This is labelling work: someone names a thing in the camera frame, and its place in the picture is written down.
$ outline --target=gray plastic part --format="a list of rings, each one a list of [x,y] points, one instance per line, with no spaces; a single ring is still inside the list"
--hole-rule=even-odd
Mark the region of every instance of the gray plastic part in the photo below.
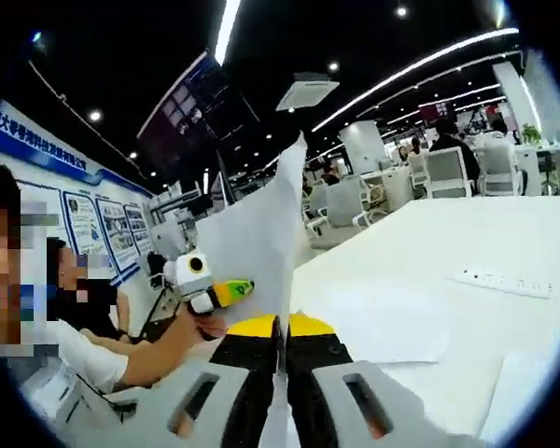
[[[467,435],[452,435],[435,427],[425,417],[423,401],[383,373],[374,364],[359,361],[313,371],[329,407],[342,447],[484,447]],[[387,426],[387,434],[374,439],[347,383],[358,382]]]
[[[231,409],[248,375],[247,369],[189,359],[139,400],[133,418],[119,427],[68,431],[64,441],[78,448],[219,448]],[[168,429],[197,389],[216,381],[186,439]]]

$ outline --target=power strip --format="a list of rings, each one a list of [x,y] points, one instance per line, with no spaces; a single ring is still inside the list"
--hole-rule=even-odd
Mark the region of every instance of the power strip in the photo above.
[[[487,287],[519,296],[537,297],[538,299],[550,299],[554,294],[552,283],[540,283],[534,280],[508,277],[499,273],[491,273],[474,268],[461,269],[449,278],[465,285]]]

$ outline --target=display board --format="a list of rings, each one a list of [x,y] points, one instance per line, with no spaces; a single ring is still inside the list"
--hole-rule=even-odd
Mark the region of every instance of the display board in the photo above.
[[[132,267],[139,251],[134,243],[131,227],[121,203],[97,199],[97,208],[104,226],[108,248],[119,271]]]
[[[89,196],[63,193],[64,210],[71,231],[73,248],[78,254],[100,255],[108,259],[110,278],[117,276],[116,268],[105,245],[95,204]]]
[[[126,204],[124,205],[124,212],[129,220],[131,234],[134,238],[134,243],[141,255],[147,255],[153,250],[153,244],[149,238],[149,230],[147,229],[146,220],[143,217],[141,208],[138,205]]]
[[[38,214],[50,216],[49,223],[46,225],[47,236],[60,238],[70,247],[71,241],[66,229],[61,191],[54,187],[37,185],[22,180],[18,180],[17,184],[21,189],[22,203],[34,203],[33,209],[37,210]]]

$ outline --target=white shirt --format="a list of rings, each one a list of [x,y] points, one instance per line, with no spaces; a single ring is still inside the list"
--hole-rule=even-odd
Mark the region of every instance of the white shirt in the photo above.
[[[94,345],[63,320],[46,322],[46,336],[59,358],[102,392],[112,392],[127,369],[128,357]]]

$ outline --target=ceiling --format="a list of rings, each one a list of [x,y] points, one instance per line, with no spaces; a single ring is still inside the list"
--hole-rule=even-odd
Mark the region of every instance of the ceiling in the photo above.
[[[154,192],[163,179],[154,171],[136,135],[173,82],[204,50],[214,50],[222,19],[223,0],[149,2],[140,7],[76,7],[48,15],[40,23],[41,45],[34,45],[12,73],[5,99],[39,125],[104,166]],[[223,65],[230,84],[239,89],[260,119],[255,141],[223,154],[230,175],[264,167],[305,131],[308,159],[337,143],[346,122],[394,93],[444,70],[503,51],[520,49],[519,35],[503,36],[470,46],[430,63],[376,91],[319,131],[311,130],[337,109],[430,53],[464,38],[495,29],[492,2],[460,0],[243,0]],[[405,18],[395,14],[399,4]],[[508,20],[504,26],[513,23]],[[522,55],[508,59],[520,69]],[[105,144],[49,91],[26,63],[31,60],[45,80],[81,116],[97,108],[104,118],[94,125]],[[340,69],[328,71],[330,62]],[[390,120],[417,105],[455,96],[496,83],[490,63],[479,63],[406,92],[359,119],[376,119],[381,133],[414,126],[415,119]],[[295,113],[275,112],[293,74],[328,73],[340,87],[315,107]],[[497,91],[480,93],[483,99]],[[477,95],[459,101],[477,102]],[[265,138],[271,134],[272,139]],[[215,170],[213,157],[203,168]],[[203,171],[182,173],[183,181],[200,179]]]

